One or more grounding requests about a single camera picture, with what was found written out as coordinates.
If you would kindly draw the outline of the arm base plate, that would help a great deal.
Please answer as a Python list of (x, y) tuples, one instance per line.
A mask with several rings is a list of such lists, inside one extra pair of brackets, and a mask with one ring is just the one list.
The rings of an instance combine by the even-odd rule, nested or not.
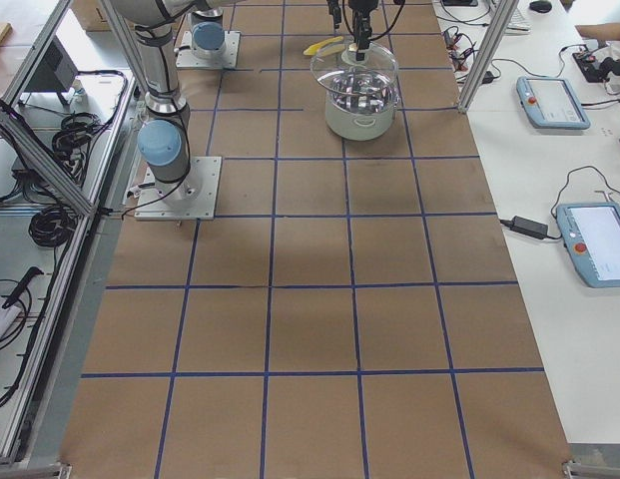
[(186, 31), (177, 52), (177, 68), (182, 70), (235, 70), (240, 40), (240, 31), (225, 31), (225, 42), (221, 48), (208, 50), (198, 47), (192, 39), (192, 33)]
[(168, 195), (174, 186), (157, 183), (151, 169), (146, 167), (144, 182), (152, 185), (140, 191), (140, 206), (133, 210), (134, 217), (153, 221), (212, 220), (221, 168), (221, 157), (193, 157), (189, 174)]

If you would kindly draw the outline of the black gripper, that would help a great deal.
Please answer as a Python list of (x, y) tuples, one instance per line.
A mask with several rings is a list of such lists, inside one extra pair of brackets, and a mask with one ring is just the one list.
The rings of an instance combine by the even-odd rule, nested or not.
[(371, 38), (370, 13), (377, 8), (377, 0), (348, 0), (353, 11), (353, 38), (356, 46), (355, 60), (363, 61)]

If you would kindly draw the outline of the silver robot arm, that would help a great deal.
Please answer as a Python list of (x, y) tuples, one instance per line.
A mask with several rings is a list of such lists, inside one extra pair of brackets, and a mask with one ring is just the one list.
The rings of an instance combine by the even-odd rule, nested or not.
[(229, 1), (113, 1), (117, 14), (134, 28), (147, 86), (149, 121), (137, 146), (155, 179), (161, 201), (184, 206), (200, 194), (188, 138), (190, 107), (182, 94), (173, 46), (173, 24), (184, 16), (220, 14)]
[(189, 14), (191, 48), (201, 55), (212, 55), (225, 44), (224, 10), (216, 7)]

